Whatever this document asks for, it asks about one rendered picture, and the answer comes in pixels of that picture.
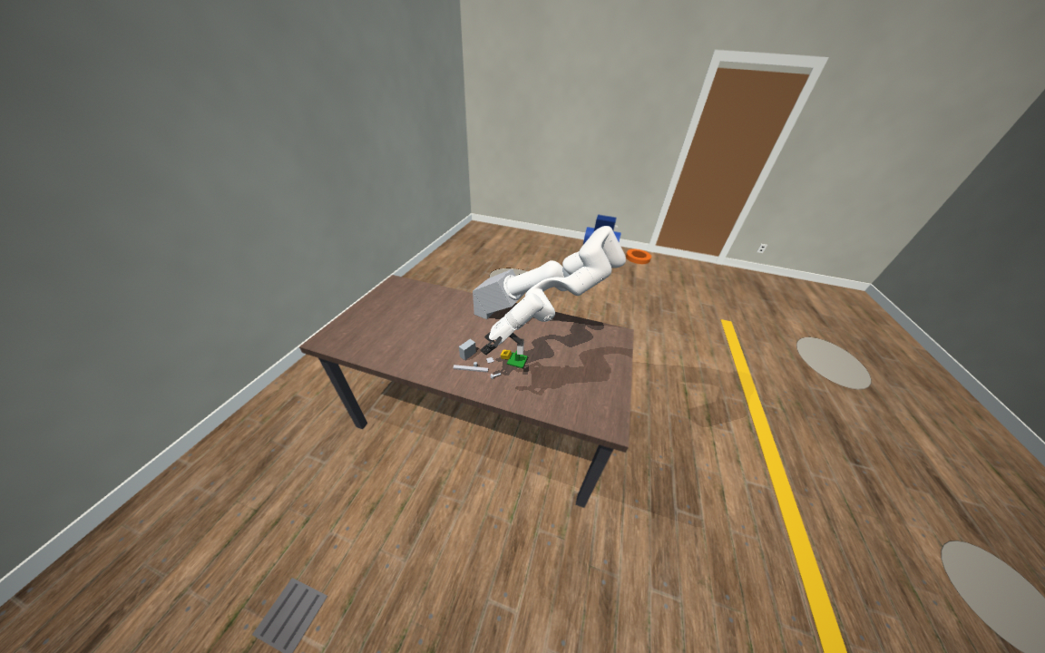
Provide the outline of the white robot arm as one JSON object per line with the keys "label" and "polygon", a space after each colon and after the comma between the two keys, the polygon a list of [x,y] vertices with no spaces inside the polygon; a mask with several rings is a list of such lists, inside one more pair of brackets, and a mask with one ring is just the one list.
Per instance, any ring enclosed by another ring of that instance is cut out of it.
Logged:
{"label": "white robot arm", "polygon": [[598,228],[580,251],[565,258],[562,265],[548,261],[520,276],[504,279],[504,290],[512,300],[526,293],[517,306],[506,314],[507,321],[515,329],[520,329],[532,318],[541,322],[552,321],[555,310],[543,291],[556,287],[560,291],[581,295],[610,276],[612,269],[620,269],[625,263],[625,252],[617,241],[612,228]]}

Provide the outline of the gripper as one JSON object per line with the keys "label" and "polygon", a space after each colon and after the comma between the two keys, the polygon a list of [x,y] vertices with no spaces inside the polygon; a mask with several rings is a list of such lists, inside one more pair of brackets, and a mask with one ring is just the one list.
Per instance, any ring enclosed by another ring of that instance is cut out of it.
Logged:
{"label": "gripper", "polygon": [[[481,352],[483,352],[485,355],[488,356],[488,353],[490,353],[491,350],[494,350],[496,347],[498,347],[501,343],[504,342],[504,340],[509,339],[512,332],[514,332],[515,330],[519,329],[515,329],[515,327],[513,327],[512,324],[510,324],[509,321],[507,321],[505,314],[502,319],[500,319],[500,321],[496,324],[493,324],[493,327],[491,327],[491,331],[488,332],[488,335],[485,336],[485,339],[489,340],[489,344],[483,346]],[[493,346],[491,346],[491,342],[494,342]]]}

